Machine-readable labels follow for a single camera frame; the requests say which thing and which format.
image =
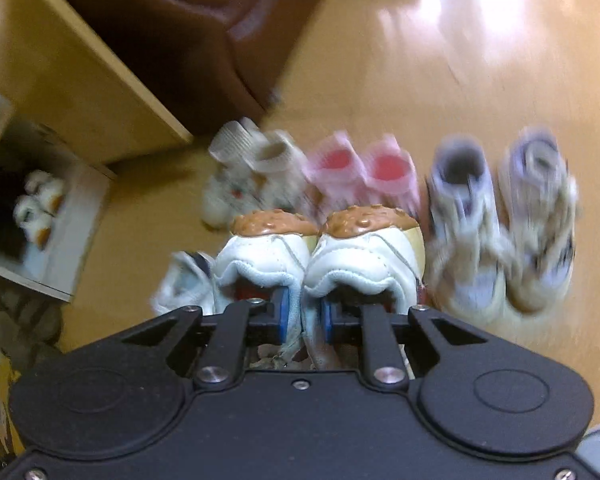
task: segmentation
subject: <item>white shoe on shelf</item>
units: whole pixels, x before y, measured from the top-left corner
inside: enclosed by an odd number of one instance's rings
[[[35,170],[27,175],[24,184],[27,194],[34,196],[40,207],[51,215],[56,215],[64,200],[64,180],[50,173]]]
[[[256,198],[262,210],[293,212],[305,187],[301,171],[304,153],[283,130],[267,134],[266,139],[267,142],[257,145],[247,158]]]
[[[29,195],[23,195],[16,201],[13,218],[23,229],[27,240],[43,250],[51,236],[54,218],[42,211],[38,201]]]

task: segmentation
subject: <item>circular cover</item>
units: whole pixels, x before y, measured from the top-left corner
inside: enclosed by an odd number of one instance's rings
[[[184,401],[180,379],[151,348],[85,347],[25,374],[11,392],[23,441],[74,458],[128,453],[151,439]]]
[[[426,417],[489,454],[544,454],[576,442],[592,415],[587,383],[537,354],[516,348],[499,356],[489,346],[458,348],[424,377],[418,403]]]

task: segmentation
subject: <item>brown leather sofa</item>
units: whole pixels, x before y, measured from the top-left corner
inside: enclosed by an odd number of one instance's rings
[[[259,120],[320,0],[68,0],[194,134]]]

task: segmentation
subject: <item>metal screw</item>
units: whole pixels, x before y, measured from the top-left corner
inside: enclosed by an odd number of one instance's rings
[[[229,378],[229,372],[221,366],[205,366],[198,370],[198,378],[203,383],[221,383]]]
[[[46,474],[42,469],[29,469],[24,473],[24,480],[46,480]]]
[[[576,480],[576,473],[571,469],[563,469],[562,471],[558,471],[555,480]]]
[[[311,384],[309,381],[305,381],[304,379],[298,379],[297,381],[293,381],[291,383],[296,390],[306,390]]]
[[[404,373],[404,370],[400,370],[400,368],[383,366],[374,372],[374,377],[382,384],[395,384],[403,380],[406,377],[406,374]]]

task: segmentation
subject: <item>wooden floor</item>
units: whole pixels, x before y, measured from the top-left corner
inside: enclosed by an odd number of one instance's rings
[[[265,127],[303,149],[334,129],[357,148],[392,132],[420,177],[440,140],[472,134],[496,164],[527,124],[547,124],[578,178],[584,216],[566,304],[509,310],[488,330],[579,371],[600,421],[600,0],[324,0]],[[215,254],[226,235],[200,224],[205,150],[116,168],[110,205],[74,304],[66,348],[146,319],[174,250]]]

